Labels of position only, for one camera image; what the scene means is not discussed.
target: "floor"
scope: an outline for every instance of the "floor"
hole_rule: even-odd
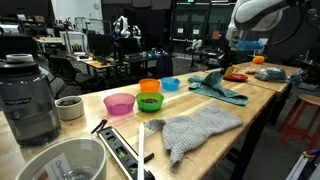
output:
[[[47,68],[47,63],[43,60],[39,61],[39,65]],[[187,73],[190,65],[190,57],[183,54],[177,54],[177,58],[174,61],[175,75]],[[79,62],[74,62],[74,66],[77,68],[85,69],[84,65]],[[51,84],[53,91],[56,91],[61,84],[61,80],[57,79]],[[79,88],[68,87],[61,95],[78,95]],[[295,164],[296,160],[301,155],[302,151],[307,150],[308,144],[299,138],[290,138],[287,143],[282,144],[279,142],[281,134],[277,132],[281,122],[290,111],[293,103],[296,101],[300,94],[310,94],[320,97],[320,88],[315,91],[307,91],[293,87],[291,95],[287,99],[285,107],[283,108],[278,122],[275,126],[267,124],[264,128],[259,143],[255,149],[255,152],[251,158],[250,164],[244,176],[244,180],[282,180],[290,172],[290,169]],[[300,120],[298,126],[305,127],[309,122],[315,108],[308,108],[303,114],[302,120]],[[241,146],[244,140],[244,136],[241,137],[235,146]],[[208,179],[212,180],[227,180],[230,178],[234,165],[227,159],[221,160],[217,166],[215,166]]]

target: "cabinet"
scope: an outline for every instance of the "cabinet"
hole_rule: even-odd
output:
[[[45,22],[20,20],[21,31],[29,36],[47,36],[47,27]]]

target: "computer monitor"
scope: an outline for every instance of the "computer monitor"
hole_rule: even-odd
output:
[[[88,33],[88,45],[95,56],[109,56],[112,52],[113,37],[110,34]]]
[[[137,38],[119,38],[119,44],[123,55],[140,52]]]

